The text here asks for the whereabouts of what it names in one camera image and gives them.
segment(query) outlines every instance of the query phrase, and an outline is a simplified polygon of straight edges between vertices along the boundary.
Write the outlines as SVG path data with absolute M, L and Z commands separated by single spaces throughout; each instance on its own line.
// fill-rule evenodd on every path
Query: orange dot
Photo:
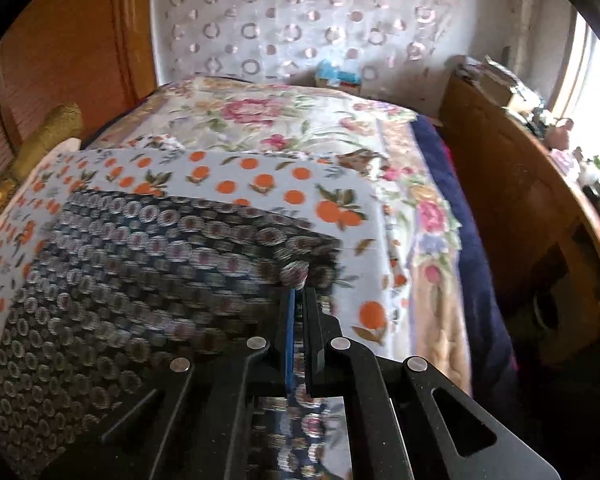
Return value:
M 136 186 L 134 193 L 138 193 L 140 195 L 151 195 L 153 190 L 151 189 L 151 184 L 148 182 L 143 182 L 140 184 L 140 186 Z
M 273 187 L 273 176 L 269 173 L 261 173 L 253 180 L 253 183 L 259 187 Z
M 307 168 L 295 168 L 291 174 L 298 180 L 307 180 L 311 177 L 311 170 Z
M 285 193 L 285 202 L 289 202 L 293 205 L 304 203 L 304 193 L 302 191 L 298 191 L 297 189 L 287 191 Z
M 340 213 L 340 220 L 344 225 L 349 227 L 356 227 L 362 224 L 362 218 L 355 211 L 346 210 Z
M 244 170 L 254 170 L 258 167 L 258 159 L 257 158 L 244 158 L 240 161 L 240 167 Z
M 236 185 L 233 180 L 223 180 L 216 186 L 216 191 L 218 193 L 229 194 L 235 191 Z
M 360 316 L 360 323 L 371 330 L 386 326 L 384 308 L 377 301 L 365 301 L 360 306 L 358 315 Z
M 111 173 L 109 173 L 109 176 L 110 176 L 111 178 L 117 178 L 117 177 L 118 177 L 118 175 L 119 175 L 120 173 L 122 173 L 122 171 L 123 171 L 124 169 L 125 169 L 125 168 L 123 168 L 122 166 L 118 166 L 117 168 L 114 168 L 113 170 L 111 170 Z
M 207 178 L 209 176 L 209 167 L 198 166 L 195 170 L 191 172 L 191 176 L 193 178 Z
M 193 153 L 191 153 L 191 155 L 189 155 L 189 160 L 191 162 L 197 162 L 197 161 L 205 158 L 205 155 L 206 155 L 205 152 L 193 152 Z
M 318 202 L 318 205 L 315 207 L 315 213 L 318 215 L 318 218 L 329 224 L 337 222 L 340 217 L 338 205 L 329 200 Z
M 135 178 L 132 176 L 126 176 L 120 181 L 120 187 L 129 187 L 133 184 Z

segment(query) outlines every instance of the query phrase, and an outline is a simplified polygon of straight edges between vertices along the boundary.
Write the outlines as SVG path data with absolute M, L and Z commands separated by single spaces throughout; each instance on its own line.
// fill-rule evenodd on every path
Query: floral bedspread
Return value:
M 374 183 L 385 212 L 391 272 L 381 277 L 381 288 L 400 297 L 400 308 L 392 302 L 362 310 L 336 302 L 336 313 L 347 309 L 358 314 L 358 322 L 344 330 L 384 355 L 385 338 L 394 335 L 392 358 L 422 355 L 469 392 L 470 359 L 457 272 L 459 224 L 414 140 L 410 122 L 415 118 L 406 108 L 331 89 L 199 77 L 158 89 L 92 147 L 136 146 L 147 139 L 157 146 L 175 138 L 197 150 L 289 156 L 304 152 L 317 160 L 331 154 L 360 170 Z M 356 150 L 381 153 L 382 169 L 367 171 L 366 160 L 352 164 L 343 157 Z M 346 209 L 345 197 L 324 197 L 338 211 Z M 349 275 L 344 281 L 356 279 Z M 380 308 L 382 314 L 376 317 Z
M 191 196 L 303 218 L 342 240 L 326 306 L 344 335 L 394 360 L 422 355 L 469 392 L 459 225 L 414 141 L 413 118 L 325 89 L 214 78 L 159 89 L 105 131 L 97 151 L 43 168 L 0 226 L 0 339 L 72 190 Z M 329 412 L 329 446 L 346 447 L 342 409 L 336 402 Z M 324 455 L 342 477 L 343 453 Z

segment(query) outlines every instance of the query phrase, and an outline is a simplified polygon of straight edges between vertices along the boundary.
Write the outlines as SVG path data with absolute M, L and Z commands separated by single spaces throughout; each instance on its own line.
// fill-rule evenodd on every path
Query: wooden furniture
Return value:
M 156 86 L 150 0 L 32 0 L 0 40 L 1 123 L 16 148 L 76 103 L 83 139 Z
M 451 78 L 440 119 L 503 314 L 529 305 L 535 293 L 566 276 L 570 292 L 557 305 L 557 327 L 539 342 L 540 357 L 556 364 L 597 341 L 600 217 L 594 207 L 540 142 L 471 84 Z

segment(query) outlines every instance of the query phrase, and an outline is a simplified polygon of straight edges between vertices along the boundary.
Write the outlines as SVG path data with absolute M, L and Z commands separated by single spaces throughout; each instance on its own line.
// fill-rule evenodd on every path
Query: pink flower print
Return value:
M 357 112 L 366 112 L 367 110 L 372 110 L 373 108 L 367 103 L 356 103 L 353 105 L 353 109 Z
M 425 200 L 418 204 L 420 220 L 429 233 L 440 232 L 445 227 L 445 215 L 438 204 L 431 200 Z
M 396 170 L 395 168 L 387 168 L 386 170 L 384 170 L 384 174 L 381 178 L 384 178 L 385 180 L 388 180 L 390 182 L 395 182 L 396 180 L 398 180 L 399 176 L 400 172 L 398 170 Z
M 272 136 L 269 137 L 269 139 L 264 139 L 262 141 L 262 143 L 268 144 L 274 150 L 276 150 L 277 152 L 280 152 L 285 149 L 285 147 L 288 145 L 289 141 L 280 134 L 273 134 Z
M 272 99 L 243 99 L 222 107 L 222 118 L 238 124 L 263 123 L 273 125 L 273 120 L 282 113 L 282 105 Z
M 437 285 L 440 283 L 440 280 L 442 280 L 442 273 L 435 265 L 429 265 L 424 269 L 424 277 L 429 283 Z

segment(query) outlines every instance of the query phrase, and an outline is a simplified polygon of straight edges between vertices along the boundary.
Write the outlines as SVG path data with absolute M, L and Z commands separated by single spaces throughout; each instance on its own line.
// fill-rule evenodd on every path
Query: patterned blanket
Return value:
M 16 291 L 69 195 L 79 189 L 252 206 L 339 238 L 333 290 L 324 307 L 338 317 L 344 334 L 395 360 L 423 355 L 469 391 L 456 269 L 458 223 L 430 179 L 413 139 L 413 118 L 404 108 L 335 91 L 200 78 L 158 90 L 105 131 L 94 151 L 61 156 L 43 168 L 0 226 L 0 404 L 12 398 L 4 389 L 13 361 L 13 341 L 5 346 L 11 329 L 5 327 Z M 37 311 L 31 314 L 36 319 Z M 41 326 L 36 333 L 44 339 L 50 329 Z M 43 352 L 32 353 L 38 367 L 51 366 Z M 21 360 L 22 366 L 13 362 L 22 373 L 27 364 Z M 32 384 L 10 382 L 17 387 L 10 390 L 15 398 L 30 395 L 26 386 Z M 269 441 L 288 442 L 275 436 L 288 436 L 283 430 L 292 426 L 290 420 L 306 436 L 325 439 L 311 450 L 303 440 L 285 444 L 277 455 L 279 468 L 293 476 L 301 467 L 299 456 L 309 465 L 319 457 L 331 476 L 344 478 L 350 462 L 342 404 L 318 401 L 320 415 L 305 421 L 293 416 L 298 409 L 314 409 L 315 401 L 306 394 L 296 397 L 291 404 L 287 399 L 266 407 L 286 413 L 267 433 Z M 40 421 L 19 421 L 34 431 L 36 456 L 52 458 L 50 444 L 54 453 L 64 449 L 62 441 L 49 442 Z M 14 430 L 13 437 L 22 439 L 18 421 L 11 417 L 8 424 L 6 434 Z M 301 473 L 318 472 L 312 465 Z

